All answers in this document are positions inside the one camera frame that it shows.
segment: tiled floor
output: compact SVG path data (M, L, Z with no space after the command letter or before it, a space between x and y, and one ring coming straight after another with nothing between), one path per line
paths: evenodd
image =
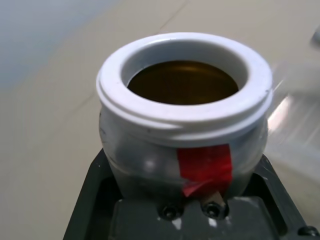
M42 69L0 95L0 238L62 239L101 148L95 77L117 48L157 33L205 32L249 45L272 67L319 61L309 43L319 9L318 0L123 0L78 29ZM274 161L303 216L319 226L308 205L320 193L299 190L314 193L319 183Z

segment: translucent container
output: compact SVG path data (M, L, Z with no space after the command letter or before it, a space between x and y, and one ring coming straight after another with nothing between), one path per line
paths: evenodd
M239 91L206 104L177 105L127 88L142 69L170 61L215 66ZM204 33L150 36L114 52L96 86L103 149L125 197L180 199L219 191L227 198L244 191L266 145L273 96L271 70L255 51Z
M265 155L306 222L320 228L320 63L279 64L273 88Z

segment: red tape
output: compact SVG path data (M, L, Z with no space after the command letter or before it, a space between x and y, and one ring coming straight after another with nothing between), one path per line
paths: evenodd
M178 148L180 176L190 182L183 187L186 197L223 194L232 181L232 160L228 144Z

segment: jar opening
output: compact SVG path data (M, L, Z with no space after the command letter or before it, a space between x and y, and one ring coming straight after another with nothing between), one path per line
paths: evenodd
M212 65L177 60L138 72L127 88L148 100L173 105L198 105L223 100L238 91L236 82Z
M133 93L172 105L207 104L226 99L248 81L243 59L217 43L168 39L129 56L121 80Z

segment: brown liquid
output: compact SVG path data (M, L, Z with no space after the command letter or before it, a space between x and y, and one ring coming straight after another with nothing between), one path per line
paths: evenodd
M149 66L132 78L128 89L145 99L174 105L212 103L239 90L224 71L196 61Z

